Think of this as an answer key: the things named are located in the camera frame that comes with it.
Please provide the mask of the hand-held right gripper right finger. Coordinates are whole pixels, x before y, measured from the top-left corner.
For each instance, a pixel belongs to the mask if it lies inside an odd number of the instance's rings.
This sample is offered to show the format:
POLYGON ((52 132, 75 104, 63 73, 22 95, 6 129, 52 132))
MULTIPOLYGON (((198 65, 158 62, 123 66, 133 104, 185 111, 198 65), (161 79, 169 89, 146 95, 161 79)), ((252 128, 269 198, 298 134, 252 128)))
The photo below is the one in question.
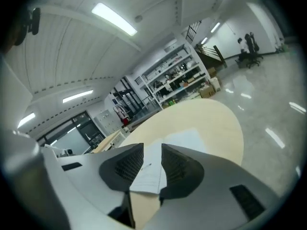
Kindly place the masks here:
POLYGON ((143 146, 134 191, 157 197, 146 230, 234 230, 278 201, 266 184, 200 143, 143 146))

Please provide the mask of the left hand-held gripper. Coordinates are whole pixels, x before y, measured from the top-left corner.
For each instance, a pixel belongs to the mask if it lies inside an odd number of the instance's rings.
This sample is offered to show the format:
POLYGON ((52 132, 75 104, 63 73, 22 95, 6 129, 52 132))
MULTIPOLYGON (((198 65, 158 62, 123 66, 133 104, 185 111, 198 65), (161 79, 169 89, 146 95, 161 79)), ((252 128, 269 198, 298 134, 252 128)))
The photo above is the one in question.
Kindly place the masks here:
POLYGON ((48 144, 45 144, 43 147, 41 147, 41 149, 46 150, 53 150, 53 152, 55 153, 56 157, 69 157, 69 156, 74 156, 75 154, 72 152, 71 149, 60 149, 48 144))

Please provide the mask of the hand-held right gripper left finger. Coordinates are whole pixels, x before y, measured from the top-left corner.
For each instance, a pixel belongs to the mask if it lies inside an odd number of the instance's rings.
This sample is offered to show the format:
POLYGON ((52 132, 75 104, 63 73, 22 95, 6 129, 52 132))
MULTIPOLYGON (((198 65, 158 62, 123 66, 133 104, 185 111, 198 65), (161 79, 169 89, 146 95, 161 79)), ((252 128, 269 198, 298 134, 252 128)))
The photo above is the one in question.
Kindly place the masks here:
POLYGON ((126 175, 143 164, 143 144, 57 158, 51 153, 51 183, 71 227, 134 227, 126 175))

